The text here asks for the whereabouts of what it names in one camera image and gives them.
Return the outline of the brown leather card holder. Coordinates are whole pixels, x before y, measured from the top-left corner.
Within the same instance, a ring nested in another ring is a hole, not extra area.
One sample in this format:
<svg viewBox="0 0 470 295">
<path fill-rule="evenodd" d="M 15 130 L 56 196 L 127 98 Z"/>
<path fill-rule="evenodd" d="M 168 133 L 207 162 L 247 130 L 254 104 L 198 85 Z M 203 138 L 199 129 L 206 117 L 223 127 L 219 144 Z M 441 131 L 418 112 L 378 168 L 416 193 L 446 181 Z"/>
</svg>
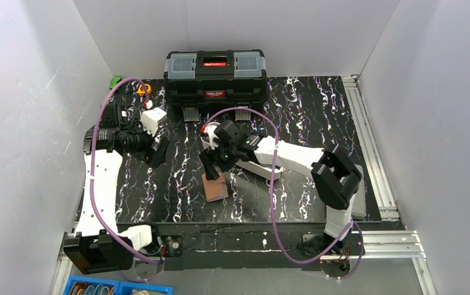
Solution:
<svg viewBox="0 0 470 295">
<path fill-rule="evenodd" d="M 227 181 L 224 173 L 220 173 L 220 177 L 212 181 L 208 181 L 206 179 L 206 175 L 203 173 L 202 183 L 205 191 L 205 199 L 207 202 L 224 200 L 229 197 Z"/>
</svg>

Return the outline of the white plastic card tray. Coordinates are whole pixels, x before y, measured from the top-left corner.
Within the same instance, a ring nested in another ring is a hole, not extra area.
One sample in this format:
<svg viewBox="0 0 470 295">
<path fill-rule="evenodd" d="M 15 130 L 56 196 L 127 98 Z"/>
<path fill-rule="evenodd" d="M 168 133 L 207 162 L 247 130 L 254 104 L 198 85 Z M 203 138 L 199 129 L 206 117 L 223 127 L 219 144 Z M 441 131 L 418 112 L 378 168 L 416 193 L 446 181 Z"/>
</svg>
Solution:
<svg viewBox="0 0 470 295">
<path fill-rule="evenodd" d="M 270 168 L 270 165 L 261 163 L 256 158 L 256 150 L 259 147 L 259 144 L 261 144 L 262 141 L 266 139 L 265 134 L 259 132 L 244 132 L 236 123 L 232 122 L 231 120 L 220 123 L 220 125 L 215 130 L 215 134 L 219 138 L 219 146 L 233 146 L 245 152 L 245 158 L 239 160 L 235 166 L 248 170 L 265 179 L 270 179 L 271 172 L 273 171 Z M 203 151 L 212 152 L 212 149 L 208 148 Z M 221 171 L 218 167 L 217 170 L 219 174 L 226 172 Z"/>
</svg>

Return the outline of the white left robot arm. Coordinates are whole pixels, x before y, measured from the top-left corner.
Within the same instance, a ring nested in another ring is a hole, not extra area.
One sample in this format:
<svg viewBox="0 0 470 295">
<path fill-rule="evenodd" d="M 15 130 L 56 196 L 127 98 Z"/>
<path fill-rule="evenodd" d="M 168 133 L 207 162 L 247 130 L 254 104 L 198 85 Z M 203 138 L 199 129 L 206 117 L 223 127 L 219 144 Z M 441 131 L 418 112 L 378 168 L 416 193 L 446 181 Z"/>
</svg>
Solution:
<svg viewBox="0 0 470 295">
<path fill-rule="evenodd" d="M 123 156 L 130 155 L 150 168 L 165 162 L 168 139 L 156 141 L 167 113 L 150 108 L 137 119 L 129 107 L 110 103 L 97 127 L 84 136 L 85 187 L 76 229 L 63 241 L 63 252 L 84 275 L 127 270 L 136 258 L 151 258 L 163 249 L 154 226 L 131 226 L 119 231 L 116 197 Z"/>
</svg>

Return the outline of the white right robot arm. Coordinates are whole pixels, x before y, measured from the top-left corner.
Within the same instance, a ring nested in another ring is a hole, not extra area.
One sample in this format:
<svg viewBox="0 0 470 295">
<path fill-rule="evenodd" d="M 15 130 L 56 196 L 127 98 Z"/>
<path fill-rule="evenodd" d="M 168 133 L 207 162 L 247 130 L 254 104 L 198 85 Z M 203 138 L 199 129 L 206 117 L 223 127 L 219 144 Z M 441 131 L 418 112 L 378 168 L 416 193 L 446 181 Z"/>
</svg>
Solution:
<svg viewBox="0 0 470 295">
<path fill-rule="evenodd" d="M 326 206 L 326 226 L 319 244 L 309 244 L 315 253 L 332 245 L 331 253 L 347 251 L 352 207 L 362 181 L 360 169 L 338 145 L 329 149 L 277 141 L 262 133 L 243 132 L 231 120 L 210 122 L 202 127 L 200 160 L 207 181 L 217 181 L 223 172 L 238 166 L 270 182 L 283 170 L 311 179 Z"/>
</svg>

